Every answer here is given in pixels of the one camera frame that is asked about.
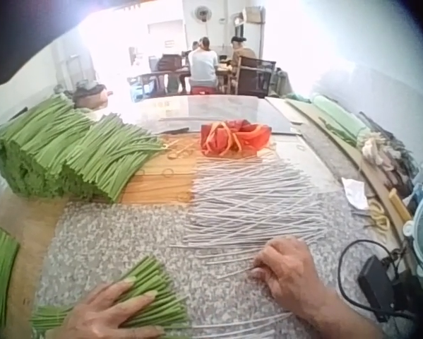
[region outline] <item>black chair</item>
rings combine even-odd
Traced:
[[[237,67],[235,94],[250,95],[261,99],[268,96],[275,64],[275,61],[241,56]]]

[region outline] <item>black power adapter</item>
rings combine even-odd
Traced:
[[[395,293],[393,284],[387,276],[385,267],[376,256],[371,256],[365,262],[357,278],[362,292],[370,307],[380,311],[393,312],[395,309]],[[389,316],[375,312],[380,323],[387,322]]]

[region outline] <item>red plastic bag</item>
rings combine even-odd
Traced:
[[[229,152],[259,151],[268,143],[269,126],[247,120],[221,121],[201,127],[201,149],[206,156],[225,156]]]

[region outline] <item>hand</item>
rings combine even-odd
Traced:
[[[307,321],[335,296],[320,281],[308,246],[294,237],[270,240],[255,257],[251,275],[266,283],[280,306]]]
[[[148,306],[156,291],[114,304],[134,284],[128,278],[116,284],[103,285],[93,290],[77,304],[55,330],[56,339],[146,339],[158,338],[164,332],[157,326],[119,328],[130,316]]]

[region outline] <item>red stool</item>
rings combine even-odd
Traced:
[[[217,90],[212,87],[191,87],[191,95],[216,94]]]

